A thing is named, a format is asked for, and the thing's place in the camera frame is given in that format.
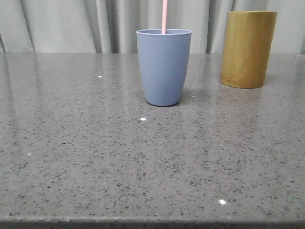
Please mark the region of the blue plastic cup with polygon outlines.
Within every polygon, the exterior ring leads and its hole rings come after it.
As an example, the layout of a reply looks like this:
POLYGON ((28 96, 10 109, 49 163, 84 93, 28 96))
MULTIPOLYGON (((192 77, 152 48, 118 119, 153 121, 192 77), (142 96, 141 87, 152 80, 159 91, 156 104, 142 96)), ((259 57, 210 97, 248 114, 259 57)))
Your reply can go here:
POLYGON ((186 78, 192 32, 145 29, 136 32, 138 60, 145 99, 155 106, 180 101, 186 78))

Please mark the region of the pink chopstick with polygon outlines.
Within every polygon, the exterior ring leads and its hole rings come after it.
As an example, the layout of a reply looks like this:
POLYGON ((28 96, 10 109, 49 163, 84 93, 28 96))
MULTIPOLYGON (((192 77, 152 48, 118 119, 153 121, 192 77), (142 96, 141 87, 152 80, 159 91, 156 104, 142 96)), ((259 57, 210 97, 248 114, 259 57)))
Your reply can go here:
POLYGON ((162 30, 161 30, 161 34, 166 34, 167 6, 168 6, 168 0, 163 0, 163 7, 162 7, 162 30))

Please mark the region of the bamboo wooden cup holder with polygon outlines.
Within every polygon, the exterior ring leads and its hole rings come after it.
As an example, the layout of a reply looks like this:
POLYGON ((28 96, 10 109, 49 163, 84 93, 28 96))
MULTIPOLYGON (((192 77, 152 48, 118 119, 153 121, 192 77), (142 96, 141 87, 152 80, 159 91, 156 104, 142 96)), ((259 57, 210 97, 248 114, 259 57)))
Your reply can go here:
POLYGON ((276 17, 275 11, 227 13, 222 84, 244 89, 264 85, 276 17))

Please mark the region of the grey pleated curtain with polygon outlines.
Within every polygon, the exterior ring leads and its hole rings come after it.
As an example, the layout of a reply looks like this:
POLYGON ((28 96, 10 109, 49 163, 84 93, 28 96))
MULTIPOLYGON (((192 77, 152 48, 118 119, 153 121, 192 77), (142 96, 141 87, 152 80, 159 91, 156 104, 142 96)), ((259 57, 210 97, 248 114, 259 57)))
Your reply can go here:
MULTIPOLYGON (((302 0, 171 0, 167 27, 192 31, 191 53, 221 53, 229 11, 275 11, 272 53, 305 52, 302 0)), ((135 53, 161 27, 160 0, 3 0, 1 52, 135 53)))

